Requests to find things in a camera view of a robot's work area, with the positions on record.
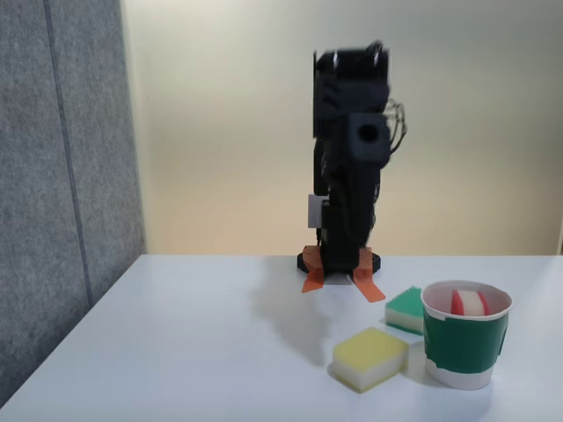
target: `white table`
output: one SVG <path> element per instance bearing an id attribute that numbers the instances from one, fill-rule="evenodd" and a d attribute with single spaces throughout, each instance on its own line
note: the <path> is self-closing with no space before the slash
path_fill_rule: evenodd
<path id="1" fill-rule="evenodd" d="M 383 328 L 342 277 L 301 293 L 293 257 L 143 256 L 0 411 L 0 422 L 561 421 L 563 258 L 383 258 L 388 298 L 475 280 L 515 299 L 493 382 L 443 387 L 410 367 L 358 395 L 327 373 L 341 340 Z"/>

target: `cup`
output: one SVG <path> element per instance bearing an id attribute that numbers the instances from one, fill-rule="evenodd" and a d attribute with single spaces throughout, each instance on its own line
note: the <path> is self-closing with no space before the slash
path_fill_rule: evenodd
<path id="1" fill-rule="evenodd" d="M 453 290 L 482 292 L 490 315 L 450 314 Z M 485 387 L 501 354 L 512 297 L 487 284 L 453 280 L 427 286 L 421 298 L 427 371 L 454 389 Z"/>

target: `cup rim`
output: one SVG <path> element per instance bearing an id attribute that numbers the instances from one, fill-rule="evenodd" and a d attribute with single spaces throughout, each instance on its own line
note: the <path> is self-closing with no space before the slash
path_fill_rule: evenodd
<path id="1" fill-rule="evenodd" d="M 428 305 L 426 303 L 426 301 L 424 300 L 424 294 L 429 287 L 433 287 L 433 286 L 441 285 L 441 284 L 457 283 L 457 282 L 471 283 L 475 287 L 486 287 L 488 289 L 492 288 L 494 290 L 497 290 L 499 293 L 504 294 L 509 298 L 510 304 L 505 309 L 503 309 L 501 312 L 497 312 L 496 314 L 484 315 L 484 316 L 466 316 L 466 315 L 454 315 L 454 314 L 450 314 L 449 312 L 443 312 L 441 310 L 434 309 L 430 305 Z M 426 310 L 430 310 L 432 312 L 432 314 L 434 314 L 433 317 L 437 317 L 437 318 L 442 319 L 442 320 L 444 320 L 446 318 L 453 318 L 453 319 L 463 319 L 465 321 L 493 321 L 493 320 L 499 319 L 499 318 L 505 316 L 507 313 L 509 313 L 509 311 L 512 309 L 512 306 L 514 305 L 514 300 L 513 300 L 512 295 L 510 293 L 505 292 L 504 290 L 501 290 L 498 287 L 492 286 L 490 284 L 479 283 L 477 281 L 470 281 L 470 280 L 443 280 L 443 281 L 437 281 L 437 282 L 428 284 L 420 292 L 420 299 L 422 300 L 422 304 L 424 305 L 424 308 Z"/>

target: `wall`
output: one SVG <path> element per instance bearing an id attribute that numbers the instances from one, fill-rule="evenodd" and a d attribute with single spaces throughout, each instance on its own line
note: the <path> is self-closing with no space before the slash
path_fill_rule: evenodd
<path id="1" fill-rule="evenodd" d="M 376 39 L 410 132 L 384 254 L 553 254 L 558 0 L 123 0 L 150 251 L 293 254 L 312 185 L 311 54 Z"/>
<path id="2" fill-rule="evenodd" d="M 119 2 L 0 0 L 0 406 L 144 250 Z"/>

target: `gray acoustic panel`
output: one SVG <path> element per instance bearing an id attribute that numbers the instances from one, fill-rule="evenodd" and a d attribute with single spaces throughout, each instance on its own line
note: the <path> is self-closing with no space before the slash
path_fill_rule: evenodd
<path id="1" fill-rule="evenodd" d="M 0 0 L 0 406 L 88 310 L 41 0 Z"/>
<path id="2" fill-rule="evenodd" d="M 145 252 L 120 2 L 48 3 L 96 302 Z"/>

